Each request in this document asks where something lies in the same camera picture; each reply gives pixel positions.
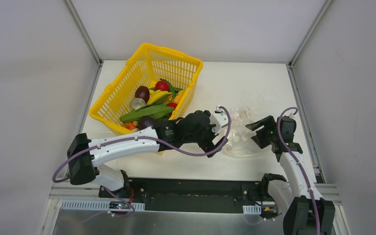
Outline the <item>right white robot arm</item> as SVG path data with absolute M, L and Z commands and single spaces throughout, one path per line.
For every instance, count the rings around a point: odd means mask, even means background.
M 284 234 L 330 235 L 335 206 L 324 198 L 305 170 L 302 148 L 294 142 L 296 127 L 296 121 L 286 116 L 267 116 L 246 125 L 256 133 L 251 139 L 259 148 L 271 146 L 286 174 L 264 174 L 257 192 L 263 200 L 275 200 L 283 215 Z

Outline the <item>dark maroon fruit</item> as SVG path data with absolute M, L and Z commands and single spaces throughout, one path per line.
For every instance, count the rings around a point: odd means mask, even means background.
M 147 103 L 150 99 L 150 90 L 146 86 L 139 86 L 135 91 L 135 98 L 140 98 Z

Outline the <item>yellow plastic basket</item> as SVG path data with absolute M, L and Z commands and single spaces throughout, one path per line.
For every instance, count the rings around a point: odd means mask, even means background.
M 89 110 L 89 116 L 103 123 L 116 135 L 129 134 L 119 120 L 131 109 L 129 104 L 139 86 L 154 87 L 160 79 L 185 90 L 171 119 L 182 117 L 196 89 L 198 76 L 203 68 L 202 60 L 178 50 L 144 43 L 126 61 L 122 71 Z

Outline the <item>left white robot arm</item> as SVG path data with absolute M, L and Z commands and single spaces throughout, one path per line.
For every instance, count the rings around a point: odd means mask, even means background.
M 131 134 L 107 139 L 89 139 L 81 133 L 67 150 L 68 180 L 71 185 L 95 183 L 109 189 L 116 197 L 129 194 L 130 185 L 124 170 L 114 170 L 107 162 L 142 153 L 175 150 L 188 156 L 211 158 L 227 143 L 222 137 L 213 140 L 223 129 L 230 129 L 231 117 L 219 107 L 214 113 L 195 111 L 186 117 L 162 120 Z

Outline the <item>clear zip top bag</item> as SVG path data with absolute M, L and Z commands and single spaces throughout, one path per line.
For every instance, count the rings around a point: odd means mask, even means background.
M 231 129 L 222 151 L 233 159 L 261 158 L 263 150 L 251 139 L 256 133 L 246 128 L 247 124 L 257 121 L 252 109 L 249 106 L 233 108 L 229 114 Z

